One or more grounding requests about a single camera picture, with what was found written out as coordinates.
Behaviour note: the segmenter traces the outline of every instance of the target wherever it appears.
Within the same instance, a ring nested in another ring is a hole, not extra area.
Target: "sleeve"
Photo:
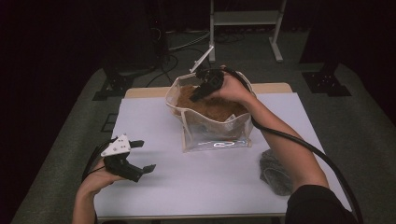
[[[304,185],[291,194],[285,223],[357,224],[357,221],[330,189]]]

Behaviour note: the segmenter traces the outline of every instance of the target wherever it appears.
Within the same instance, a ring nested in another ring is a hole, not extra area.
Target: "person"
[[[99,160],[78,188],[73,210],[73,224],[93,224],[96,214],[93,205],[94,196],[101,189],[124,178],[113,175],[105,168],[103,159]]]
[[[241,82],[229,74],[224,75],[222,87],[208,97],[221,97],[237,102],[243,105],[261,126],[301,138]],[[292,182],[292,194],[288,200],[285,223],[357,223],[330,190],[326,175],[311,151],[271,133],[262,132],[262,135],[275,152],[279,162],[287,170]],[[111,175],[106,170],[100,170],[88,176],[78,190],[73,223],[93,223],[94,194],[119,179],[121,179],[119,176]]]

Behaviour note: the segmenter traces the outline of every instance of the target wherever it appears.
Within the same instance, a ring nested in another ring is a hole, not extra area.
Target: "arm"
[[[213,92],[211,97],[222,97],[237,102],[243,105],[261,126],[301,138],[287,123],[273,114],[232,76],[225,75],[223,86],[220,90]],[[266,132],[262,132],[262,135],[275,152],[280,163],[288,171],[293,190],[302,185],[329,187],[326,175],[320,169],[312,152],[283,137]]]
[[[106,171],[104,166],[103,160],[100,160],[93,168],[93,170],[98,170],[88,175],[78,188],[73,211],[73,224],[94,223],[94,196],[99,193],[101,189],[111,185],[114,181],[123,179],[120,176],[113,175]]]

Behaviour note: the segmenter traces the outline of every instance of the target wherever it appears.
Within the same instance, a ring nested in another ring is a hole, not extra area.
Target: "hand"
[[[218,91],[212,92],[208,97],[220,97],[229,101],[241,103],[248,97],[253,96],[242,83],[228,73],[224,74],[224,82]]]
[[[114,181],[122,179],[124,178],[109,173],[105,168],[104,160],[101,159],[93,168],[93,172],[82,182],[78,191],[94,195],[99,193],[101,189],[113,184]]]

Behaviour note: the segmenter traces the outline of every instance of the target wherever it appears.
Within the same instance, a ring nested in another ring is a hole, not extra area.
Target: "black wall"
[[[1,223],[13,218],[103,58],[157,62],[148,24],[144,1],[0,2]]]

